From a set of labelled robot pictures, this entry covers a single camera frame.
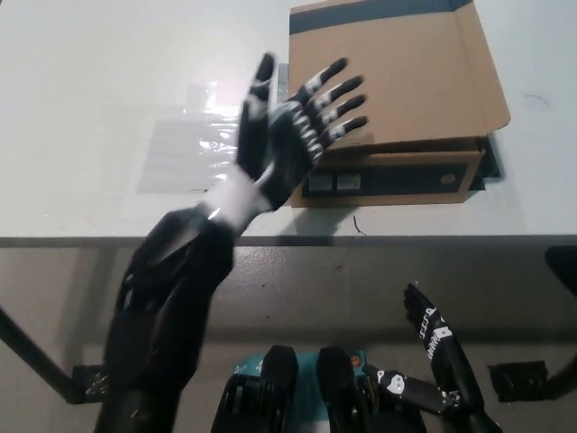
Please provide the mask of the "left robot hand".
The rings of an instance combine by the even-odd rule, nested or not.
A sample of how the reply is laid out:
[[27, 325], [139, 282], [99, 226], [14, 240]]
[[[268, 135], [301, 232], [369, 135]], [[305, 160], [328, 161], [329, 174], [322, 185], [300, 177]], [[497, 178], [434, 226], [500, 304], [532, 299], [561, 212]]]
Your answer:
[[275, 64], [271, 53], [263, 54], [243, 101], [235, 158], [248, 176], [250, 188], [255, 190], [252, 203], [259, 214], [284, 205], [330, 146], [369, 122], [366, 116], [342, 120], [364, 104], [365, 95], [330, 107], [339, 97], [358, 88], [363, 76], [349, 78], [325, 93], [321, 91], [331, 78], [344, 71], [348, 59], [334, 61], [294, 95], [270, 109]]

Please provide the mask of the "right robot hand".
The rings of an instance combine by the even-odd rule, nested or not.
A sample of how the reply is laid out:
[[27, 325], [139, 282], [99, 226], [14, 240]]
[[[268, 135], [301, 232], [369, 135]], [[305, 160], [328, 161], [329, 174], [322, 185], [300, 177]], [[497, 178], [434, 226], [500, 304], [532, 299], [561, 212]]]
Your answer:
[[370, 364], [363, 366], [364, 374], [386, 397], [431, 414], [464, 419], [483, 413], [484, 399], [471, 364], [441, 311], [413, 283], [404, 290], [404, 307], [423, 344], [435, 383]]

